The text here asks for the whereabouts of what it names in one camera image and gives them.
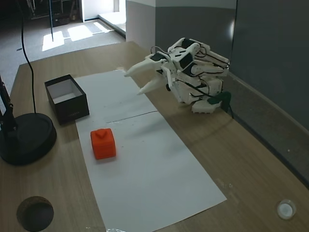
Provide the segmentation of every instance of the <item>black lamp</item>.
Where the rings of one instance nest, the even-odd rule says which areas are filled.
[[[45,156],[57,138],[51,119],[39,113],[14,118],[13,105],[1,77],[0,95],[5,106],[5,113],[0,111],[0,156],[12,165],[26,165]]]

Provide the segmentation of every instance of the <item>paper sheet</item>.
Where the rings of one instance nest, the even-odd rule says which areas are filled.
[[[152,232],[226,200],[148,98],[136,95],[134,81],[123,75],[114,71],[76,79],[90,110],[76,125],[106,228]],[[111,99],[112,92],[117,94]],[[100,128],[112,129],[116,158],[95,160],[90,132]]]

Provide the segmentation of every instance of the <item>green component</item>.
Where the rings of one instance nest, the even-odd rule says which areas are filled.
[[[211,105],[215,105],[222,102],[221,109],[223,109],[225,112],[228,112],[228,109],[230,108],[231,99],[232,94],[230,92],[221,92],[217,96],[209,98],[207,101]]]

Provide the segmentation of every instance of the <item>robot finger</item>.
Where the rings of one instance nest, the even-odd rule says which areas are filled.
[[[154,61],[147,57],[144,61],[132,66],[125,74],[125,77],[136,75],[148,70],[160,70],[161,66],[167,62],[166,59]]]

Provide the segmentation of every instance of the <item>orange cube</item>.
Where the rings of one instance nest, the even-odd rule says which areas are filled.
[[[97,160],[116,156],[116,145],[111,129],[90,132],[92,149]]]

